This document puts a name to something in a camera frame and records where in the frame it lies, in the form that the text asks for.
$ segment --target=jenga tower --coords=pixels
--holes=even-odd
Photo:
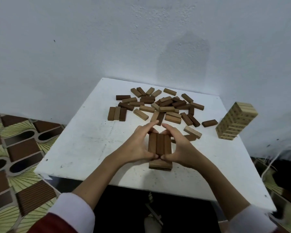
[[[218,137],[233,140],[257,115],[251,104],[235,102],[216,127]]]

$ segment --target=white sleeve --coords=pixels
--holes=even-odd
[[[258,207],[250,205],[229,222],[229,233],[271,233],[277,226]]]
[[[78,233],[92,233],[95,215],[91,207],[73,193],[62,193],[48,210],[72,226]]]

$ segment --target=white table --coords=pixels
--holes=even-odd
[[[155,90],[164,89],[142,83],[102,78],[39,163],[35,172],[44,176],[77,180],[84,180],[89,176],[107,155],[126,141],[138,125],[150,121],[152,113],[145,112],[149,115],[149,119],[143,121],[132,111],[127,111],[126,122],[107,121],[109,107],[117,106],[119,103],[115,100],[115,96],[130,94],[134,97],[130,89],[136,87],[142,87],[144,91],[150,87],[154,87]],[[205,106],[203,111],[195,109],[194,116],[200,123],[211,119],[219,122],[226,114],[226,109],[218,96],[176,91],[177,96],[181,97],[182,93],[186,93],[194,102]],[[169,94],[163,92],[156,99],[166,96]],[[181,124],[164,122],[186,134],[183,131],[186,125],[184,121]],[[159,132],[164,130],[157,125],[155,128]],[[275,205],[241,138],[236,137],[233,141],[219,139],[215,126],[204,128],[201,125],[196,129],[202,133],[202,137],[200,140],[192,141],[192,144],[221,170],[251,204],[266,211],[274,211]],[[126,164],[117,172],[110,184],[203,200],[216,200],[209,185],[197,171],[177,163],[173,163],[171,172],[149,169],[147,162]]]

